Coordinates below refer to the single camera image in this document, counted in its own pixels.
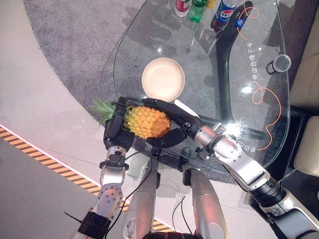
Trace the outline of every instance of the pineapple crown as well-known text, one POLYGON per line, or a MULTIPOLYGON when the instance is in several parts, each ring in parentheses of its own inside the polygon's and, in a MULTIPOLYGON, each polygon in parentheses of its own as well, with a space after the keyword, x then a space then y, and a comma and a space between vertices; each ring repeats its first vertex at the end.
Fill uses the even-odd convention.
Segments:
MULTIPOLYGON (((90 111, 97 112, 101 118, 100 125, 105 125, 107 121, 109 121, 115 112, 116 103, 106 102, 105 100, 93 100, 94 106, 89 108, 90 111)), ((131 104, 131 101, 128 100, 126 102, 126 106, 128 110, 131 110, 134 106, 131 104)))

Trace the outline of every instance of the white bowl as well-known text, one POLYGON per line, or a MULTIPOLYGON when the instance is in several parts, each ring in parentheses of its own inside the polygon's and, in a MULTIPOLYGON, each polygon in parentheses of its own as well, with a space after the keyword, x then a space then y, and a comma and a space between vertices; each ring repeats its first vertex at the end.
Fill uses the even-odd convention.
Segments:
POLYGON ((142 74, 142 86, 146 95, 170 102, 175 100, 185 85, 185 75, 181 66, 170 58, 151 61, 142 74))

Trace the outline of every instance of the pineapple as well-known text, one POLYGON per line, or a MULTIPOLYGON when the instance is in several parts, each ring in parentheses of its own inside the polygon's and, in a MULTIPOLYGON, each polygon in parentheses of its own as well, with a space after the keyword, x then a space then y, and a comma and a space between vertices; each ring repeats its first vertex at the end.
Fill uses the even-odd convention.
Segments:
MULTIPOLYGON (((91 110, 102 116, 101 124, 110 120, 115 111, 115 106, 104 100, 95 101, 91 110)), ((167 115, 149 107, 127 105, 124 126, 129 128, 136 136, 146 139, 148 137, 158 138, 167 133, 171 121, 167 115)))

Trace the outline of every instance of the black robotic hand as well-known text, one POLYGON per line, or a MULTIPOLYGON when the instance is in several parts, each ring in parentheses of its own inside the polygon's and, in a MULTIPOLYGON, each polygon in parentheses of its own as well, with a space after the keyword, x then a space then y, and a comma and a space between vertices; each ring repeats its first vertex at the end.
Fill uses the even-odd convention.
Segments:
POLYGON ((134 134, 123 128, 126 102, 126 98, 119 97, 112 119, 106 122, 103 137, 106 149, 111 146, 119 146, 127 152, 133 145, 134 134))
POLYGON ((174 128, 160 138, 147 138, 147 142, 158 148, 169 148, 183 142, 187 135, 192 139, 205 125, 198 117, 189 114, 175 104, 151 98, 142 99, 145 106, 159 110, 175 121, 180 128, 174 128))

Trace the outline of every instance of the tile floor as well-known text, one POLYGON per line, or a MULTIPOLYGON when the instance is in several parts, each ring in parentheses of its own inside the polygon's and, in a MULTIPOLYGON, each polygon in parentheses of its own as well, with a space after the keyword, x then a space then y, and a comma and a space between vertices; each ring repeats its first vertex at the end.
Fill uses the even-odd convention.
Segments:
MULTIPOLYGON (((0 22, 0 123, 98 181, 97 164, 106 155, 104 129, 73 98, 47 63, 23 2, 0 1, 0 22)), ((123 185, 126 195, 137 186, 146 161, 141 155, 130 160, 123 185)), ((182 174, 177 170, 160 164, 159 172, 165 180, 157 192, 155 216, 171 225, 172 211, 182 195, 186 195, 185 208, 191 208, 191 190, 183 186, 182 174)), ((243 203, 239 186, 212 184, 219 195, 230 239, 276 238, 264 220, 243 203)), ((192 210, 186 210, 185 216, 194 229, 192 210)), ((174 218, 176 229, 186 232, 180 210, 174 218)))

